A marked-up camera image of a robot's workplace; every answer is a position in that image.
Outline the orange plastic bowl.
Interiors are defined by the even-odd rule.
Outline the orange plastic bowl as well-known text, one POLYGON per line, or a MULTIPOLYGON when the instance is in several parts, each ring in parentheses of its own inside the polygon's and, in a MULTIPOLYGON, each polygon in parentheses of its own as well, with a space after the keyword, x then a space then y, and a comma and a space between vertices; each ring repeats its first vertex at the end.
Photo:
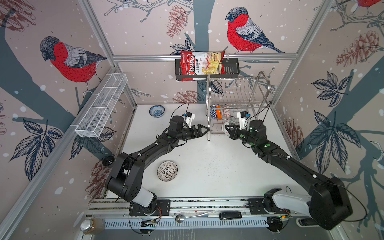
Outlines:
POLYGON ((218 120, 222 119, 222 111, 219 105, 216 105, 216 115, 218 120))

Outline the stainless steel dish rack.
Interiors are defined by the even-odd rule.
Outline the stainless steel dish rack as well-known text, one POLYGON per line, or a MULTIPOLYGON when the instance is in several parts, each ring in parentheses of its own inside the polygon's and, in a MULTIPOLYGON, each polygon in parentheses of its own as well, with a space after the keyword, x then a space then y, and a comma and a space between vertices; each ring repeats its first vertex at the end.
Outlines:
POLYGON ((259 72, 255 77, 237 78, 211 78, 206 79, 206 115, 208 127, 208 140, 211 135, 224 135, 224 125, 239 124, 237 113, 247 111, 250 116, 247 123, 256 118, 264 108, 269 105, 269 95, 272 91, 270 79, 265 72, 259 72), (211 119, 210 109, 219 105, 222 119, 211 119), (226 119, 223 109, 231 110, 231 117, 226 119))

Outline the brown white patterned bowl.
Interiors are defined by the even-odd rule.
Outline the brown white patterned bowl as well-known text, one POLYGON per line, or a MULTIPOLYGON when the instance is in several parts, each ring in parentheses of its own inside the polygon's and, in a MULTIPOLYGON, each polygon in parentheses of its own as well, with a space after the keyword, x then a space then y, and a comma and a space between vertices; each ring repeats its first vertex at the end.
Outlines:
POLYGON ((178 166, 173 161, 165 161, 161 163, 157 170, 158 178, 163 182, 173 180, 178 174, 178 166))

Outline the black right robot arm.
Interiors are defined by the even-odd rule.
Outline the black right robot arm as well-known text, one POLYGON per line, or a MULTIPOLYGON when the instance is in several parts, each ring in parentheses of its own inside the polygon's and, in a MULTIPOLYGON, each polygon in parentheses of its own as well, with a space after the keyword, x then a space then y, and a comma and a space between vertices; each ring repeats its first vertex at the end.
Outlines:
POLYGON ((333 229, 353 214, 344 183, 337 177, 330 179, 316 173, 268 140, 263 121, 251 121, 245 129, 237 125, 226 125, 225 128, 230 139, 250 145, 258 158, 284 172, 307 192, 300 195, 280 188, 269 190, 263 201, 267 213, 274 214, 279 209, 298 212, 312 218, 325 230, 333 229))

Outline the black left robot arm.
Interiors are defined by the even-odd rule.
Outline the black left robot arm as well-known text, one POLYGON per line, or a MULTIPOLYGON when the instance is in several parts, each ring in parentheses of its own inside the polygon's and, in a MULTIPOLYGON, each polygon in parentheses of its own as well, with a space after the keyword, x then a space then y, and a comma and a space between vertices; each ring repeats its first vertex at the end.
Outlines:
POLYGON ((190 117, 173 116, 169 126, 152 144, 131 154, 118 155, 106 179, 106 189, 152 213, 156 208, 157 196, 142 186, 144 171, 155 160, 180 146, 179 141, 201 138, 209 132, 210 128, 201 124, 193 126, 192 120, 190 117))

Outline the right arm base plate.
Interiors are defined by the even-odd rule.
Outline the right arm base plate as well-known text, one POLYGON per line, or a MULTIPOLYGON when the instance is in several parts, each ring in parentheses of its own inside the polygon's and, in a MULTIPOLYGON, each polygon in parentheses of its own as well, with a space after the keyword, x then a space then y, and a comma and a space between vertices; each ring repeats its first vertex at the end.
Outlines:
POLYGON ((263 198, 248 199, 248 208, 250 209, 251 215, 269 215, 265 210, 263 198))

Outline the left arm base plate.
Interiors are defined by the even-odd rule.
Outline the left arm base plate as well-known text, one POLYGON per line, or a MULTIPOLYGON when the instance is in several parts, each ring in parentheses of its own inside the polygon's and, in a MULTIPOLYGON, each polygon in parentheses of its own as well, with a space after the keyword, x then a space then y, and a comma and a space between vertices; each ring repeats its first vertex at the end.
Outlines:
POLYGON ((159 200, 151 203, 148 207, 143 207, 135 202, 130 204, 129 216, 130 217, 143 217, 143 216, 168 216, 170 214, 171 201, 159 200))

